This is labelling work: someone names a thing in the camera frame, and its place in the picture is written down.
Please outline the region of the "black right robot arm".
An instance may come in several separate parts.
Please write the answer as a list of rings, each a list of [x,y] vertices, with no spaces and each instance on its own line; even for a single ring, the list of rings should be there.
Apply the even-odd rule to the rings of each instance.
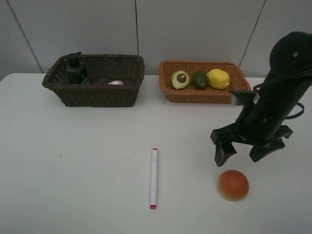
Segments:
[[[258,162],[285,147],[283,138],[293,131],[283,121],[301,116],[290,112],[312,84],[312,36],[291,32],[281,38],[270,54],[270,71],[263,83],[251,91],[231,91],[231,103],[242,106],[237,120],[211,134],[215,145],[214,160],[221,167],[236,154],[233,143],[251,145],[249,153]]]

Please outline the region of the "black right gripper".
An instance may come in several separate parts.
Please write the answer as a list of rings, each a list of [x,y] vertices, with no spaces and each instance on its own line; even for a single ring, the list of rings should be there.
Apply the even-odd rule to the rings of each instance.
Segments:
[[[215,163],[218,167],[237,153],[232,142],[253,145],[249,156],[258,162],[265,156],[285,147],[282,138],[293,134],[288,126],[274,124],[270,118],[253,112],[253,106],[244,106],[239,117],[230,125],[215,129],[211,139],[215,146]]]

